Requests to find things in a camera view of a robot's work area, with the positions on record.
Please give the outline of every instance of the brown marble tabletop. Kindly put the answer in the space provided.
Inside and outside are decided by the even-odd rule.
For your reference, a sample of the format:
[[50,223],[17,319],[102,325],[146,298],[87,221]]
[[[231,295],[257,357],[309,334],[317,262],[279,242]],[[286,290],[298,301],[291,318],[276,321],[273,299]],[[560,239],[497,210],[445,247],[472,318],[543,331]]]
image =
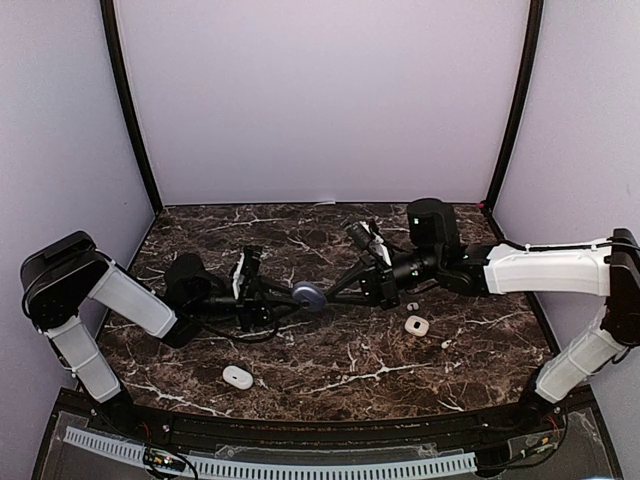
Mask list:
[[[474,206],[456,206],[464,243],[494,243]],[[375,218],[394,243],[410,247],[405,206],[396,204],[170,207],[160,214],[132,266],[158,292],[177,255],[199,254],[226,275],[243,245],[264,245],[262,274],[326,288],[357,259],[347,220]],[[410,418],[514,402],[550,351],[521,294],[467,298],[435,289],[388,311],[331,306],[286,317],[273,340],[247,345],[202,333],[171,349],[111,314],[99,337],[136,403],[234,418],[336,421]],[[430,322],[426,337],[404,330],[409,301]],[[245,333],[230,326],[229,333]],[[448,348],[442,348],[450,341]],[[249,390],[225,383],[237,365]]]

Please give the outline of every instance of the gray round object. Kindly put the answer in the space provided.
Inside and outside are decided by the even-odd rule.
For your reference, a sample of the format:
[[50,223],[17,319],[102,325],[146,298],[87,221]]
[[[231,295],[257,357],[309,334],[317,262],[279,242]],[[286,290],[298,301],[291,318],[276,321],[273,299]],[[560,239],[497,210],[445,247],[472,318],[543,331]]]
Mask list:
[[311,282],[296,283],[291,290],[291,298],[310,312],[319,312],[327,304],[324,292]]

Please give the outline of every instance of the lavender wall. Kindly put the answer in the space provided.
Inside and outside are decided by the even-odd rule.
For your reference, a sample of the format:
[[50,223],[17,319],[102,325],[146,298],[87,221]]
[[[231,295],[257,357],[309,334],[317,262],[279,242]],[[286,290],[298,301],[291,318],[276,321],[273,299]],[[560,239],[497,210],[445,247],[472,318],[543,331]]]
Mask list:
[[[497,219],[516,241],[640,238],[640,4],[550,0]],[[541,295],[562,345],[602,300]],[[640,472],[640,356],[593,381],[628,478]]]
[[[99,2],[0,2],[0,92],[0,477],[24,479],[69,378],[22,315],[20,264],[78,229],[127,264],[152,211]],[[102,311],[85,313],[95,330]]]
[[163,199],[482,200],[528,4],[117,2]]

